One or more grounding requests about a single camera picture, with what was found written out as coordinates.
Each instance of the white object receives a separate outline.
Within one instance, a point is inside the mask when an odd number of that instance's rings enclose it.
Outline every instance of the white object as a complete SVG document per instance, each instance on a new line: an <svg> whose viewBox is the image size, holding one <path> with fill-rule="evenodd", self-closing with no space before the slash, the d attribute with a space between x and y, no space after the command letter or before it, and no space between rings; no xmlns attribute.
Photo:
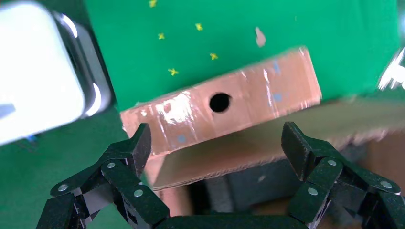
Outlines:
<svg viewBox="0 0 405 229"><path fill-rule="evenodd" d="M84 112L84 92L50 12L34 2L5 5L0 145L70 123Z"/></svg>

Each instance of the yellow x mark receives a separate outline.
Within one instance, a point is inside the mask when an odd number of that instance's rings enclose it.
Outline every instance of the yellow x mark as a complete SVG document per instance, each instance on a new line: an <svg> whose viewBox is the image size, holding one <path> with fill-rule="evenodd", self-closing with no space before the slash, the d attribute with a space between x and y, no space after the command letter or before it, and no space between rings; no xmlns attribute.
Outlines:
<svg viewBox="0 0 405 229"><path fill-rule="evenodd" d="M179 72L176 71L174 68L169 69L169 72L171 73L172 76L174 76L175 74L179 74Z"/></svg>

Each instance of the circular hole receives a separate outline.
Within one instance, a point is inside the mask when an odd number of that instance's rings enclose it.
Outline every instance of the circular hole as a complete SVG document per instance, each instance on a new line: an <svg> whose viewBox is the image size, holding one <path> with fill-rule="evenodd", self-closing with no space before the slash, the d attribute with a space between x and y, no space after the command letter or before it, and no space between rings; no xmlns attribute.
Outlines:
<svg viewBox="0 0 405 229"><path fill-rule="evenodd" d="M231 96L225 93L217 93L210 100L210 108L212 111L221 113L229 108Z"/></svg>

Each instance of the clear packing tape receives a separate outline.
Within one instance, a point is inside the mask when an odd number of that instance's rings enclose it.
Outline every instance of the clear packing tape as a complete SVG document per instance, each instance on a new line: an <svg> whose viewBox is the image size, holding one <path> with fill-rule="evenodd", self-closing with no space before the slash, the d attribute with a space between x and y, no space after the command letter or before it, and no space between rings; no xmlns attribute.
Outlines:
<svg viewBox="0 0 405 229"><path fill-rule="evenodd" d="M320 103L305 47L140 104L121 113L128 136L152 132L151 158L246 129Z"/></svg>

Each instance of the cardboard box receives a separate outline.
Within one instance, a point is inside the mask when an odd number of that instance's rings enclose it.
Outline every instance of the cardboard box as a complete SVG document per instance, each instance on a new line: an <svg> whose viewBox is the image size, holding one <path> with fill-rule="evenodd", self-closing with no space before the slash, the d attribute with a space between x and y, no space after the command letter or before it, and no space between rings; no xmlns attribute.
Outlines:
<svg viewBox="0 0 405 229"><path fill-rule="evenodd" d="M367 157L365 157L361 162L361 166L375 172L381 176L384 176L394 182L396 182L400 187L405 188L405 167L402 166L405 159L405 154L403 153L404 148L405 133L404 132L392 132L389 133L387 137L382 140L373 140L367 143ZM177 195L174 199L183 199L187 197L185 186L182 192L174 192ZM172 192L172 188L164 189L159 192ZM291 198L280 198L274 201L261 203L252 206L252 213L255 215L285 215L287 206L290 203ZM176 212L184 212L183 215L192 215L189 211L191 203L189 199L186 201L173 201L170 205L171 212L174 214ZM326 215L322 218L320 224L317 228L319 229L360 229L361 224L352 217L347 215L342 215L339 217L330 215L331 211L327 211Z"/></svg>
<svg viewBox="0 0 405 229"><path fill-rule="evenodd" d="M320 97L309 53L299 48L123 111L121 119L128 136L140 123L150 125L154 159L319 104Z"/></svg>
<svg viewBox="0 0 405 229"><path fill-rule="evenodd" d="M357 98L322 104L150 160L145 170L154 190L182 186L286 158L281 149L286 121L341 149L403 129L404 117L403 103Z"/></svg>

